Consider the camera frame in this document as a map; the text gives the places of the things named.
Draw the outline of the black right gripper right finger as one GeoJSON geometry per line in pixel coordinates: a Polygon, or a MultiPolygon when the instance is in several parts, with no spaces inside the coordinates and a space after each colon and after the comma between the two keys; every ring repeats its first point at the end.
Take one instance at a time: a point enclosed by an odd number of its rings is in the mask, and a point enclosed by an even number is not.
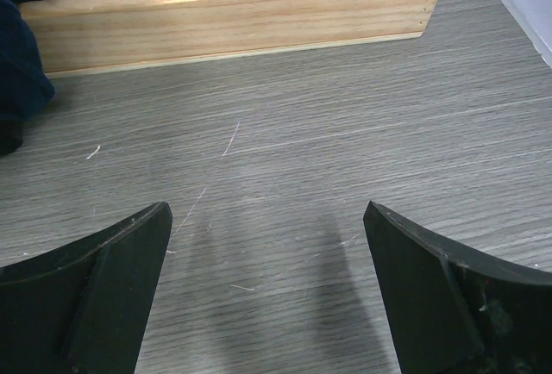
{"type": "Polygon", "coordinates": [[[430,231],[363,216],[403,373],[549,373],[551,275],[430,231]]]}

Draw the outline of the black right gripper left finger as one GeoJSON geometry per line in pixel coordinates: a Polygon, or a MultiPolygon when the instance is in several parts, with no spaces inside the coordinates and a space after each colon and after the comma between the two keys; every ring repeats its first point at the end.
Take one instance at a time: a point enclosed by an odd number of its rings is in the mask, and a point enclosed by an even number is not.
{"type": "Polygon", "coordinates": [[[166,202],[1,269],[3,373],[132,373],[173,224],[166,202]]]}

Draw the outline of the navy blue t shirt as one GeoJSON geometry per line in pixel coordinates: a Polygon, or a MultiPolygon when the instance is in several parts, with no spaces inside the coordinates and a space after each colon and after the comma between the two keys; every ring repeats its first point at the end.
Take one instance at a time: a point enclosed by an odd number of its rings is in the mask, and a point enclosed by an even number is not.
{"type": "Polygon", "coordinates": [[[43,0],[1,0],[1,154],[23,143],[25,122],[42,111],[54,95],[45,75],[34,33],[17,8],[43,0]]]}

